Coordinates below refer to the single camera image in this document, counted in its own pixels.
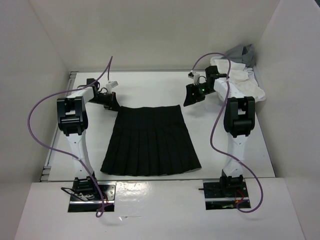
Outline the black pleated skirt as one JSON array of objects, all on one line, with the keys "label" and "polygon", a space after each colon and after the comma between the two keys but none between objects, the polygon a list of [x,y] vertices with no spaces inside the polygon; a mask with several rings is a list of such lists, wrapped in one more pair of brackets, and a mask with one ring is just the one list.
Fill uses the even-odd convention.
[{"label": "black pleated skirt", "polygon": [[100,170],[115,176],[150,177],[201,167],[179,105],[122,106]]}]

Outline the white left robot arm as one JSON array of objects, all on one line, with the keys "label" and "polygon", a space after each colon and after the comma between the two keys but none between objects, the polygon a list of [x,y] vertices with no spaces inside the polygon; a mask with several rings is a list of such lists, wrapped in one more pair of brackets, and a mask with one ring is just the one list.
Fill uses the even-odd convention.
[{"label": "white left robot arm", "polygon": [[56,102],[58,128],[67,138],[71,156],[78,161],[75,164],[73,187],[68,192],[81,201],[91,201],[100,193],[99,186],[95,184],[94,169],[86,143],[86,130],[89,126],[86,103],[102,105],[115,112],[120,109],[116,93],[113,92],[118,86],[117,81],[109,81],[102,89],[93,78],[88,78],[86,84],[88,87],[81,85],[79,90]]}]

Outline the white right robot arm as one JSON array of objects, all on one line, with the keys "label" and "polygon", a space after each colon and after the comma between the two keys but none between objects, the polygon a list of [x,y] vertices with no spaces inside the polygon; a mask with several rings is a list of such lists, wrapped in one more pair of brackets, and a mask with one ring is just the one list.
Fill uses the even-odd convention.
[{"label": "white right robot arm", "polygon": [[241,93],[225,73],[219,73],[217,66],[205,69],[202,76],[191,71],[188,77],[193,83],[186,86],[185,107],[204,101],[206,95],[216,92],[225,104],[223,127],[228,136],[226,162],[219,178],[219,192],[229,197],[240,190],[243,184],[243,160],[246,142],[255,127],[255,99]]}]

